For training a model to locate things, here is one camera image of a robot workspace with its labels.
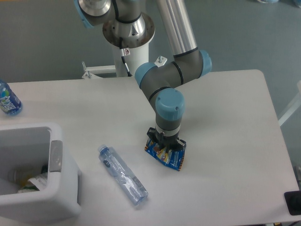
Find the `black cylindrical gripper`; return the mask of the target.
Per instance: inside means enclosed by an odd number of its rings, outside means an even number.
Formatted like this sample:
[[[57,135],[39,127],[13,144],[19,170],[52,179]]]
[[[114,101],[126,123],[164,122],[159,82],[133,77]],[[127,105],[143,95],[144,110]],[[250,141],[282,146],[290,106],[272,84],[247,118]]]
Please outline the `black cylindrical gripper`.
[[[150,140],[152,140],[154,143],[157,143],[160,148],[166,147],[168,150],[172,151],[178,151],[185,147],[185,141],[179,139],[178,135],[179,133],[167,137],[159,134],[155,128],[152,127],[150,127],[147,131],[147,136]]]

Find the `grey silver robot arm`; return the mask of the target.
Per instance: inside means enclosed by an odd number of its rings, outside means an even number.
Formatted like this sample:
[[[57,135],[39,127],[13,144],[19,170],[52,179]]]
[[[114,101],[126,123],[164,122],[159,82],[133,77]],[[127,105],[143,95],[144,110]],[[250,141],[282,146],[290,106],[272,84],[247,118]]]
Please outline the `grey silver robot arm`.
[[[76,0],[74,5],[85,27],[102,25],[106,40],[118,50],[128,49],[135,58],[140,55],[133,50],[154,37],[154,23],[139,0]],[[159,0],[157,6],[173,61],[163,66],[143,63],[133,70],[128,55],[119,60],[125,75],[134,76],[156,114],[156,125],[148,130],[148,137],[161,148],[179,151],[186,143],[178,137],[184,98],[177,87],[208,74],[212,62],[209,54],[197,47],[185,2]]]

